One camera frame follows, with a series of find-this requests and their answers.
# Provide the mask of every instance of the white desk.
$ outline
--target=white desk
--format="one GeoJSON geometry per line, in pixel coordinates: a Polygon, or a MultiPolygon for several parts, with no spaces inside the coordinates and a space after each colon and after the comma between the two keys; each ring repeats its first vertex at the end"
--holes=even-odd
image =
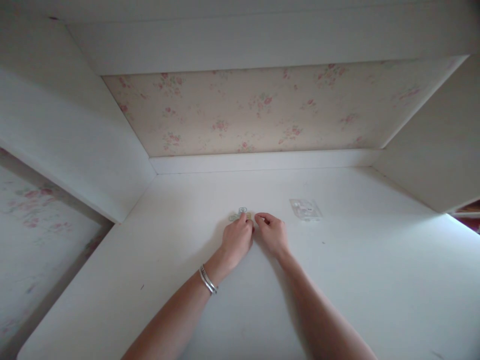
{"type": "MultiPolygon", "coordinates": [[[[239,207],[286,222],[293,253],[379,359],[478,359],[480,237],[366,167],[157,176],[18,359],[119,359],[239,207]],[[315,199],[323,220],[302,223],[292,198],[315,199]]],[[[254,244],[183,358],[304,358],[289,306],[254,244]]]]}

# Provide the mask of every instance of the wrist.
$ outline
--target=wrist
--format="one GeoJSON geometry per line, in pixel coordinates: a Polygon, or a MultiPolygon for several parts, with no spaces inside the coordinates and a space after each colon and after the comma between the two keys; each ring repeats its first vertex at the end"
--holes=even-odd
{"type": "Polygon", "coordinates": [[[206,274],[210,278],[213,285],[216,287],[225,279],[230,272],[232,272],[232,262],[227,256],[227,253],[220,247],[204,264],[206,274]]]}
{"type": "Polygon", "coordinates": [[[279,252],[275,254],[275,259],[278,261],[280,266],[283,268],[285,264],[287,264],[293,258],[290,249],[283,248],[279,252]]]}

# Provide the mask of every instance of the small clear object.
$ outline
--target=small clear object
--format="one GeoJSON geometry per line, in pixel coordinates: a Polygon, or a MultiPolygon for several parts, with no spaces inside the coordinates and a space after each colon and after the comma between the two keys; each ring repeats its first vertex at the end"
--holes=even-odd
{"type": "Polygon", "coordinates": [[[320,221],[322,218],[315,200],[290,199],[290,205],[296,217],[302,221],[320,221]]]}

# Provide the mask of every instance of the silver bracelet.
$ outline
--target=silver bracelet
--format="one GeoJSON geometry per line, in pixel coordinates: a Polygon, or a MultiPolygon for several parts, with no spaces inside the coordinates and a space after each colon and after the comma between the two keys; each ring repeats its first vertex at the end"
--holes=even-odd
{"type": "Polygon", "coordinates": [[[200,277],[205,283],[206,287],[208,288],[208,290],[210,290],[210,296],[212,294],[216,294],[219,288],[215,287],[215,285],[210,280],[209,276],[207,275],[207,272],[205,271],[204,265],[200,266],[200,269],[198,269],[198,272],[200,273],[200,277]]]}

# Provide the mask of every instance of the person's right hand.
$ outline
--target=person's right hand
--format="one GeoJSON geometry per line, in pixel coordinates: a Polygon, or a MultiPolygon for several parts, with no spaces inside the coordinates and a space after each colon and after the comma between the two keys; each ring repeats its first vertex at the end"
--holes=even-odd
{"type": "Polygon", "coordinates": [[[282,220],[268,212],[258,212],[255,215],[255,221],[260,228],[263,241],[275,258],[278,259],[290,252],[287,240],[287,229],[282,220]]]}

